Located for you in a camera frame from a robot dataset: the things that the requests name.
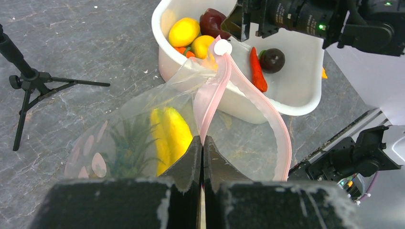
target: camera lens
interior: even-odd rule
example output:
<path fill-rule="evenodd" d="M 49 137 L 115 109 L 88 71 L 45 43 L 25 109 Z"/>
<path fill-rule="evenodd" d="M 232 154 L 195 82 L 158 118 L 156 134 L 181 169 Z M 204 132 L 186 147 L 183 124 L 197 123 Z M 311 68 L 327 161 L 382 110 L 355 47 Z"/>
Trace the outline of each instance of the camera lens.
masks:
<path fill-rule="evenodd" d="M 326 39 L 335 6 L 331 0 L 273 0 L 267 13 L 277 27 Z"/>

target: black tripod leg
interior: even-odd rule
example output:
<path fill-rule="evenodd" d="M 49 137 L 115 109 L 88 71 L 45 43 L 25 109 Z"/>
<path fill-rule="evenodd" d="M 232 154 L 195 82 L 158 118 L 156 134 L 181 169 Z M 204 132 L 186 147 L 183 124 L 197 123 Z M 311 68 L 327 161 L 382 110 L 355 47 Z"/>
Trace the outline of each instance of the black tripod leg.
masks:
<path fill-rule="evenodd" d="M 41 96 L 38 96 L 37 98 L 35 98 L 34 100 L 32 100 L 32 101 L 27 105 L 27 111 L 29 111 L 31 108 L 33 108 L 33 107 L 40 101 L 40 97 L 41 97 Z"/>
<path fill-rule="evenodd" d="M 100 82 L 93 82 L 93 81 L 86 81 L 86 80 L 72 80 L 72 79 L 57 78 L 57 77 L 51 77 L 51 79 L 55 82 L 63 82 L 63 83 L 77 82 L 77 84 L 85 84 L 85 85 L 93 85 L 93 86 L 102 86 L 102 87 L 111 86 L 111 84 L 109 84 L 109 83 L 100 83 Z"/>
<path fill-rule="evenodd" d="M 28 105 L 30 104 L 30 97 L 31 93 L 25 91 L 24 100 L 22 102 L 20 120 L 18 121 L 17 133 L 15 134 L 13 151 L 17 151 L 20 148 L 22 130 L 24 128 L 25 116 L 27 115 Z"/>

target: plastic fruit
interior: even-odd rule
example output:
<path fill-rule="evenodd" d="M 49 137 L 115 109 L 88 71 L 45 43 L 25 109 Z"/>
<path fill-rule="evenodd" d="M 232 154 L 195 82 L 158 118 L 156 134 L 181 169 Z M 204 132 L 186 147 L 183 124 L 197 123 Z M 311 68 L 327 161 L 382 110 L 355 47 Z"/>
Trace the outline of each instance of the plastic fruit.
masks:
<path fill-rule="evenodd" d="M 208 48 L 214 40 L 214 37 L 208 35 L 197 37 L 191 44 L 191 50 L 195 54 L 195 57 L 205 59 L 207 57 Z"/>
<path fill-rule="evenodd" d="M 200 28 L 202 35 L 212 37 L 221 36 L 222 39 L 229 39 L 231 35 L 221 30 L 221 23 L 226 19 L 226 16 L 214 9 L 208 8 L 203 15 L 200 16 Z"/>
<path fill-rule="evenodd" d="M 190 58 L 190 57 L 195 57 L 194 53 L 192 53 L 191 47 L 180 47 L 180 48 L 174 48 L 175 50 L 177 50 L 178 52 L 180 52 L 181 54 L 183 54 L 183 56 Z"/>
<path fill-rule="evenodd" d="M 328 76 L 326 75 L 325 69 L 322 68 L 322 79 L 327 79 Z"/>
<path fill-rule="evenodd" d="M 257 59 L 256 48 L 252 47 L 249 55 L 250 69 L 252 71 L 252 84 L 261 92 L 267 91 L 267 82 L 263 75 L 260 62 Z"/>
<path fill-rule="evenodd" d="M 187 122 L 172 107 L 154 109 L 150 113 L 150 127 L 158 159 L 156 176 L 160 176 L 184 155 L 192 134 Z"/>
<path fill-rule="evenodd" d="M 200 34 L 200 25 L 193 18 L 183 18 L 176 22 L 169 32 L 169 43 L 175 48 L 190 45 Z"/>
<path fill-rule="evenodd" d="M 262 51 L 259 56 L 260 66 L 265 73 L 276 73 L 286 63 L 286 57 L 280 49 L 268 49 Z"/>

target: yellow fruit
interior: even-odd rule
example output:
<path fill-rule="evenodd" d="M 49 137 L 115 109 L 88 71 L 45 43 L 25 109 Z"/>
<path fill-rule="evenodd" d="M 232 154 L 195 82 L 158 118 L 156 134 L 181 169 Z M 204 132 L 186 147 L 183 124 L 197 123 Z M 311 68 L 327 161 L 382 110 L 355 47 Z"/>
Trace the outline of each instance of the yellow fruit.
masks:
<path fill-rule="evenodd" d="M 183 18 L 176 22 L 169 32 L 169 43 L 175 48 L 190 45 L 200 34 L 200 25 L 193 18 Z"/>
<path fill-rule="evenodd" d="M 322 68 L 322 79 L 327 79 L 328 76 L 326 75 L 325 69 Z"/>
<path fill-rule="evenodd" d="M 208 35 L 197 37 L 191 44 L 191 50 L 195 54 L 195 57 L 205 59 L 207 57 L 208 48 L 214 40 L 214 37 Z"/>
<path fill-rule="evenodd" d="M 167 133 L 171 151 L 171 165 L 173 165 L 187 151 L 192 141 L 192 134 L 186 121 L 172 107 L 164 108 L 163 128 Z"/>
<path fill-rule="evenodd" d="M 166 134 L 162 124 L 163 110 L 154 109 L 150 113 L 150 126 L 152 127 L 152 136 L 155 139 L 157 162 L 156 176 L 160 176 L 170 166 L 170 149 L 166 139 Z"/>

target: black cable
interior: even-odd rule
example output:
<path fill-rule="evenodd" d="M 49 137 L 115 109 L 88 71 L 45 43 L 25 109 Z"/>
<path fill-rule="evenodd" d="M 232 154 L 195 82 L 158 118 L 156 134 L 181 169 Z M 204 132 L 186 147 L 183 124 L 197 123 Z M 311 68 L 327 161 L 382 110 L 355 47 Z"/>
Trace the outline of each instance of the black cable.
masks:
<path fill-rule="evenodd" d="M 366 21 L 357 12 L 356 0 L 346 0 L 346 2 L 352 21 L 357 25 L 367 25 Z"/>

